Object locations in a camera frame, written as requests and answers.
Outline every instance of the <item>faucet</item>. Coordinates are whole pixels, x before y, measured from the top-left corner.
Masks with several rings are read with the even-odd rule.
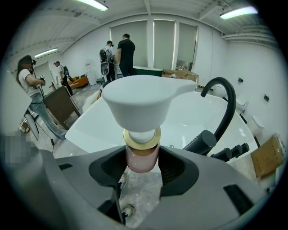
[[[209,89],[211,89],[212,86],[216,84],[221,84],[224,86],[226,92],[227,92],[227,109],[224,114],[224,117],[222,121],[220,122],[220,125],[218,126],[217,130],[214,133],[214,136],[216,137],[216,141],[218,142],[226,129],[228,128],[234,113],[235,113],[235,108],[236,108],[236,94],[235,90],[232,86],[232,84],[226,80],[223,77],[216,77],[209,81],[207,85],[204,87],[203,91],[201,92],[201,96],[205,97],[206,94],[208,93]]]
[[[209,89],[216,84],[223,85],[228,95],[228,105],[224,117],[214,134],[208,130],[202,131],[186,147],[183,148],[184,150],[207,156],[210,150],[220,140],[233,118],[236,108],[236,95],[232,84],[228,80],[223,77],[216,77],[212,79],[204,87],[203,91],[201,92],[201,96],[205,97]]]

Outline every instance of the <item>bathtub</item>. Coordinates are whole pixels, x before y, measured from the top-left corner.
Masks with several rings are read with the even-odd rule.
[[[183,149],[201,131],[209,130],[214,133],[226,107],[225,100],[212,95],[201,97],[198,92],[185,93],[174,98],[167,118],[161,125],[160,144]],[[80,116],[67,132],[66,138],[88,153],[125,145],[123,128],[116,123],[102,98]],[[249,145],[250,151],[238,159],[253,152],[257,144],[246,124],[235,112],[226,132],[208,155],[243,143]],[[158,164],[152,171],[160,172]]]

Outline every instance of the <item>blue jeans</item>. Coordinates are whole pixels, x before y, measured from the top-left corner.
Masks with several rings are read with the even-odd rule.
[[[43,99],[40,95],[40,93],[34,94],[31,96],[32,103],[30,104],[30,109],[37,113],[44,123],[47,125],[48,129],[58,138],[65,140],[65,134],[67,133],[66,130],[59,129],[57,125],[53,122],[51,119],[48,111],[46,110],[45,104],[43,103]]]

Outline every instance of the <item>woman in white shirt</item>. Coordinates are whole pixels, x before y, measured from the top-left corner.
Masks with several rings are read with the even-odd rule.
[[[58,138],[65,139],[66,130],[59,129],[51,119],[46,110],[43,98],[40,94],[39,85],[45,84],[44,80],[36,79],[31,75],[30,69],[32,67],[32,57],[27,55],[18,62],[17,81],[22,88],[32,98],[29,108],[37,113],[48,129]]]

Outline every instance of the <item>wall-mounted fixture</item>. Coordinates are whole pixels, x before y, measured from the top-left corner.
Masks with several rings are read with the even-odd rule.
[[[86,3],[90,6],[93,6],[101,11],[108,10],[108,6],[105,6],[102,2],[99,2],[97,0],[77,0],[79,2]]]
[[[47,53],[53,52],[53,51],[55,51],[55,50],[57,50],[57,49],[58,49],[58,48],[53,48],[53,49],[50,49],[50,50],[47,50],[47,51],[41,52],[41,53],[39,53],[39,54],[36,54],[35,57],[37,58],[37,57],[39,57],[39,56],[41,56],[41,55],[44,55],[44,54],[47,54]]]
[[[267,102],[269,101],[269,97],[266,94],[264,94],[264,100]]]
[[[258,13],[258,11],[253,6],[248,6],[244,8],[233,9],[223,14],[220,14],[220,18],[226,20],[228,18],[233,18],[236,16],[244,15],[244,14],[252,14]]]

